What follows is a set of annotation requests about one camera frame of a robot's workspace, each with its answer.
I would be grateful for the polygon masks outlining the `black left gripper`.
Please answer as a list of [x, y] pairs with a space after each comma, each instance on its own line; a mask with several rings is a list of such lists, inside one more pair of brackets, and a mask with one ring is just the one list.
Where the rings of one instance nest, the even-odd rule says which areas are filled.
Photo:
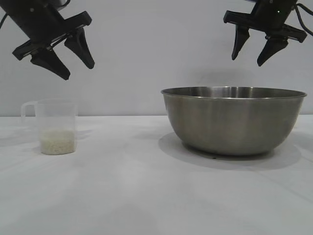
[[[92, 22], [87, 11], [64, 19], [59, 13], [59, 6], [50, 0], [2, 0], [0, 7], [29, 38], [29, 41], [13, 51], [18, 60], [38, 51], [39, 48], [48, 48], [53, 42], [66, 38], [65, 46], [77, 55], [87, 68], [94, 68], [95, 62], [83, 28]], [[39, 50], [32, 54], [30, 62], [64, 80], [69, 80], [70, 71], [54, 50]]]

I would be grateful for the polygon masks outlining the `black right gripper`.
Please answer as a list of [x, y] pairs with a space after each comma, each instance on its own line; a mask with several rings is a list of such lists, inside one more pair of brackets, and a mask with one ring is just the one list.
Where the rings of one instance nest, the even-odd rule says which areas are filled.
[[232, 60], [235, 60], [242, 47], [249, 39], [249, 30], [257, 30], [267, 34], [267, 42], [261, 51], [257, 64], [262, 66], [271, 56], [288, 45], [287, 39], [303, 42], [305, 31], [285, 24], [295, 0], [257, 0], [250, 13], [227, 10], [224, 22], [236, 25]]

